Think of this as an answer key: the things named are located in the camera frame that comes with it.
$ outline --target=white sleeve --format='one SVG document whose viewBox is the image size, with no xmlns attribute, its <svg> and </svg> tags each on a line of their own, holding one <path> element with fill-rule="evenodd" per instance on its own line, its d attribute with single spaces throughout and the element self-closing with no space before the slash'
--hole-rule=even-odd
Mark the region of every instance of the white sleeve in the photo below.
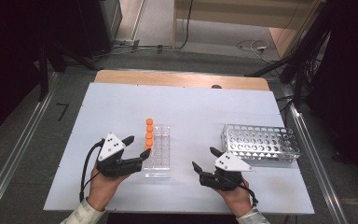
<svg viewBox="0 0 358 224">
<path fill-rule="evenodd" d="M 242 217 L 237 217 L 237 221 L 240 224 L 269 224 L 266 218 L 257 210 L 256 207 L 253 207 L 248 213 L 246 213 Z"/>
<path fill-rule="evenodd" d="M 99 212 L 91 207 L 84 199 L 78 208 L 61 224 L 95 224 L 100 220 L 104 212 Z"/>
</svg>

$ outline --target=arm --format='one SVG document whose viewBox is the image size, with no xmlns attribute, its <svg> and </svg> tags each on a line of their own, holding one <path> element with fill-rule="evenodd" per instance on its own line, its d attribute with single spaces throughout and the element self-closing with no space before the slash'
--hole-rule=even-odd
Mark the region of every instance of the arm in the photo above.
<svg viewBox="0 0 358 224">
<path fill-rule="evenodd" d="M 93 224 L 97 223 L 104 214 L 104 208 L 109 204 L 115 195 L 118 185 L 129 175 L 118 178 L 105 177 L 99 174 L 96 166 L 91 171 L 89 197 L 78 206 L 78 208 L 61 224 Z"/>
<path fill-rule="evenodd" d="M 249 188 L 249 183 L 243 180 L 242 185 Z M 222 196 L 227 204 L 228 208 L 235 215 L 238 223 L 240 224 L 256 224 L 269 222 L 264 216 L 257 210 L 256 207 L 252 207 L 250 195 L 247 190 L 236 188 L 232 191 L 222 191 L 215 189 L 217 193 Z"/>
</svg>

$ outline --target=shirt cuff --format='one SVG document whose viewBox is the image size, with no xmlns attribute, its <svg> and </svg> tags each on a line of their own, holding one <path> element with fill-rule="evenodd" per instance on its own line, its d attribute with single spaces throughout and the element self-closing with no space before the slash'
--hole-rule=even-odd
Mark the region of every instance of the shirt cuff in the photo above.
<svg viewBox="0 0 358 224">
<path fill-rule="evenodd" d="M 65 224 L 84 224 L 97 223 L 104 212 L 95 210 L 86 199 L 84 199 L 78 208 L 63 223 Z"/>
<path fill-rule="evenodd" d="M 241 217 L 237 217 L 239 224 L 269 224 L 266 218 L 258 211 L 256 207 L 253 207 L 248 213 Z"/>
</svg>

